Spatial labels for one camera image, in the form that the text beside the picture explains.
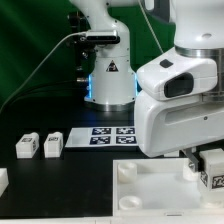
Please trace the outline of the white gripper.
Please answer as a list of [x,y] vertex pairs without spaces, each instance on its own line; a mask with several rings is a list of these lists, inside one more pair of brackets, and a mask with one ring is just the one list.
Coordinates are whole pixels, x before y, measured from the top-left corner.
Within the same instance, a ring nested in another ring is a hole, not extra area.
[[141,91],[135,102],[134,124],[144,154],[157,157],[186,149],[188,167],[199,172],[195,146],[224,139],[224,104],[204,103],[199,95],[157,101]]

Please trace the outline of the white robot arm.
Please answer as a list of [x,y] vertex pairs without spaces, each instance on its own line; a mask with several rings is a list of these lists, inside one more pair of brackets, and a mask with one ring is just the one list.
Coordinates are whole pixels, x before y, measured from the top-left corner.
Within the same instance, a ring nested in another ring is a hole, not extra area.
[[[96,62],[86,102],[133,106],[136,140],[149,157],[224,138],[224,0],[70,0],[90,28]],[[175,26],[173,47],[132,70],[129,30],[111,7],[142,2]]]

